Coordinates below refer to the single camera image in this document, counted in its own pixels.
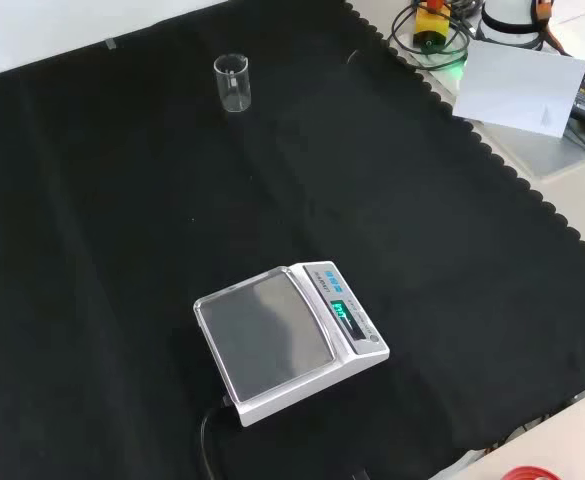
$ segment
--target red object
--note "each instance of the red object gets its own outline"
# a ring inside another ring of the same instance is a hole
[[[547,478],[548,480],[561,480],[553,473],[538,467],[518,467],[503,477],[503,480],[537,480]]]
[[[443,8],[443,0],[427,0],[428,8],[432,10],[441,10]]]

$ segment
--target white surface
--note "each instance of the white surface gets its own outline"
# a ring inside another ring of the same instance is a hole
[[[561,138],[584,73],[584,60],[474,41],[454,115]]]
[[[0,0],[0,72],[224,0]]]
[[[360,12],[363,18],[368,19],[372,25],[376,26],[386,38],[390,33],[392,19],[399,10],[408,4],[407,0],[349,1],[353,4],[354,9]],[[576,0],[556,0],[555,11],[563,12],[562,19],[574,18],[581,15],[581,17],[578,18],[579,22],[577,22],[577,19],[566,21],[561,24],[560,27],[562,31],[570,31],[573,37],[578,38],[584,34],[585,0],[580,0],[579,2]],[[561,37],[558,28],[556,28],[558,26],[556,18],[552,24],[555,34],[563,41],[563,37]],[[566,45],[565,43],[566,42],[564,42],[564,47],[568,49],[568,51],[571,51],[571,45]],[[441,95],[444,101],[454,104],[454,95],[450,94],[450,92],[447,91],[438,80],[429,73],[424,73],[424,76],[426,77],[426,81],[432,84],[432,89]],[[483,142],[490,145],[494,153],[502,156],[506,164],[515,168],[521,177],[527,179],[534,190],[541,192],[545,200],[554,204],[557,208],[557,212],[566,217],[569,225],[577,229],[581,233],[582,239],[585,240],[585,162],[580,163],[576,167],[566,169],[560,174],[550,178],[539,180],[535,177],[531,177],[525,169],[521,168],[521,164],[525,162],[526,156],[538,155],[538,151],[531,150],[530,153],[527,153],[529,147],[520,146],[521,142],[518,141],[516,142],[516,145],[504,147],[503,144],[505,144],[505,141],[508,139],[501,140],[499,138],[501,136],[500,134],[490,131],[486,126],[479,122],[476,122],[474,127],[483,138]],[[553,139],[552,137],[544,136],[544,138],[555,140],[556,142],[565,142],[564,140]],[[563,151],[562,146],[556,146],[556,148],[560,148],[561,151]],[[584,150],[574,148],[573,151],[576,155],[581,155],[582,158],[585,159]]]
[[[585,480],[585,399],[490,453],[452,480],[498,480],[518,466]]]

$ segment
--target orange clip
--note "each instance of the orange clip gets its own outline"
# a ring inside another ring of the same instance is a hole
[[[551,0],[539,0],[536,4],[536,17],[539,20],[549,20],[552,16]]]
[[[443,0],[427,0],[428,8],[431,10],[441,10],[443,7]]]

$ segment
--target yellow object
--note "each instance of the yellow object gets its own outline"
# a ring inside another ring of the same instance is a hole
[[[443,15],[450,16],[450,9],[443,5],[439,10]],[[428,49],[436,50],[445,45],[450,30],[450,21],[440,15],[430,13],[423,8],[417,8],[414,28],[414,46],[421,47],[425,53]]]

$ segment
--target scale display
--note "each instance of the scale display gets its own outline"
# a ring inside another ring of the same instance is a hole
[[[330,302],[332,305],[332,309],[334,313],[336,313],[337,318],[343,324],[343,326],[350,332],[353,340],[363,340],[365,338],[365,334],[359,324],[348,310],[348,307],[345,305],[345,302],[342,300],[334,300]]]

